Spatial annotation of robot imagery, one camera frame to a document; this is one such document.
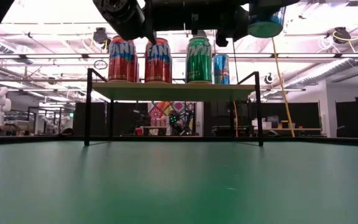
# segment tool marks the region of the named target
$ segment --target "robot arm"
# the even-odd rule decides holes
[[[156,31],[216,29],[216,43],[227,45],[245,37],[250,16],[271,17],[280,8],[299,0],[146,0],[140,8],[137,0],[93,0],[110,26],[125,40],[147,37],[157,41]],[[250,4],[250,11],[241,6]]]
[[[2,110],[3,112],[8,112],[10,111],[12,108],[12,102],[10,99],[5,99],[5,105],[2,106]]]

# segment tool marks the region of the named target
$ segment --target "white wall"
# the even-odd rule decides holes
[[[352,68],[322,80],[316,86],[306,86],[306,91],[289,92],[287,94],[288,102],[319,102],[323,134],[326,134],[329,138],[335,138],[337,129],[336,102],[356,100],[356,97],[358,97],[358,77],[339,83],[332,83],[332,80],[355,72]]]
[[[289,103],[319,103],[322,134],[329,135],[329,106],[327,101],[327,89],[325,80],[315,86],[306,86],[306,91],[294,91],[287,94]]]

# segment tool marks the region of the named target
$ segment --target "soda can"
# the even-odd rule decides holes
[[[190,39],[186,56],[186,82],[212,83],[211,44],[205,37]]]
[[[136,49],[133,41],[115,36],[109,48],[109,82],[135,82]]]
[[[135,54],[135,82],[139,82],[139,63],[137,55]]]
[[[172,83],[172,60],[168,41],[157,38],[157,44],[146,45],[145,82],[146,83]]]
[[[214,56],[214,83],[224,85],[230,84],[229,56]]]
[[[248,34],[258,38],[275,37],[281,33],[284,25],[285,7],[271,15],[253,15],[248,20]]]

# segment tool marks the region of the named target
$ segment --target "can lid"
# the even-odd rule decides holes
[[[215,54],[215,56],[219,56],[219,55],[229,57],[227,54]]]
[[[209,39],[208,38],[206,38],[206,37],[193,37],[193,38],[191,38],[189,41],[191,41],[191,40],[193,40],[193,39],[206,39],[206,40],[208,40],[209,41]]]
[[[157,37],[157,40],[163,40],[165,41],[166,43],[168,43],[168,40],[167,39],[164,39],[164,38],[161,38],[161,37]]]

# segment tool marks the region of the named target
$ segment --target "red soda can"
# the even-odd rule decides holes
[[[137,55],[135,55],[135,82],[139,82],[139,63]]]
[[[146,45],[145,82],[172,83],[172,60],[168,41],[157,38],[157,44]]]
[[[126,41],[117,35],[109,48],[109,82],[135,82],[137,63],[133,41]]]

